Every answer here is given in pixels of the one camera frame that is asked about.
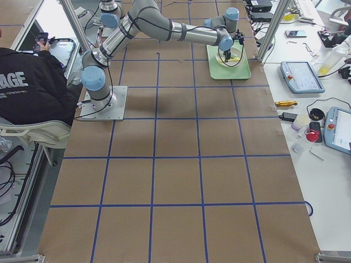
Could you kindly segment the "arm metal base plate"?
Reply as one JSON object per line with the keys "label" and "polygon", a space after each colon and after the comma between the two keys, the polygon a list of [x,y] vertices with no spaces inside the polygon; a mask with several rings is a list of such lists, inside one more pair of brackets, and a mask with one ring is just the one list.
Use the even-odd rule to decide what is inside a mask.
{"label": "arm metal base plate", "polygon": [[128,87],[125,85],[109,86],[110,94],[104,100],[94,100],[86,91],[85,100],[78,119],[82,121],[123,121]]}

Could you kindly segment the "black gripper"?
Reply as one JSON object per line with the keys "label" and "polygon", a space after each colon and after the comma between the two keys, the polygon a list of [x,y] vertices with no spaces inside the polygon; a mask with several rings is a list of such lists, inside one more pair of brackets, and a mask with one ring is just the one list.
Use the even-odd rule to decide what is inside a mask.
{"label": "black gripper", "polygon": [[230,59],[230,50],[231,48],[236,48],[236,49],[241,49],[244,51],[244,45],[245,45],[245,35],[237,30],[234,33],[234,36],[229,39],[229,42],[226,47],[224,47],[224,56],[225,56],[225,61],[229,61]]}

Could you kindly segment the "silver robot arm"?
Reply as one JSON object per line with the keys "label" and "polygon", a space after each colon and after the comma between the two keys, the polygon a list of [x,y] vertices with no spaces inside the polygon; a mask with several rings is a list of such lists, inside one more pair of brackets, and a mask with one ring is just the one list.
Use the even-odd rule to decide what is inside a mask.
{"label": "silver robot arm", "polygon": [[237,32],[239,10],[228,8],[225,13],[204,21],[203,26],[174,22],[163,16],[158,6],[134,4],[112,34],[97,48],[85,52],[82,58],[81,81],[90,96],[90,115],[110,111],[117,96],[106,82],[105,70],[115,53],[139,33],[159,41],[200,43],[218,47],[228,54]]}
{"label": "silver robot arm", "polygon": [[100,21],[105,27],[116,28],[120,19],[124,18],[123,1],[120,0],[100,0],[101,11]]}

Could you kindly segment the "person's hand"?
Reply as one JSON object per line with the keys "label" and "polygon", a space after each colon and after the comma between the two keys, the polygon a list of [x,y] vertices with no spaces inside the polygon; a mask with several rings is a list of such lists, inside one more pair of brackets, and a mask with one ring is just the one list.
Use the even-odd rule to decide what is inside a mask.
{"label": "person's hand", "polygon": [[47,42],[45,45],[41,42],[37,42],[37,45],[39,46],[40,51],[49,51],[50,50],[49,42]]}

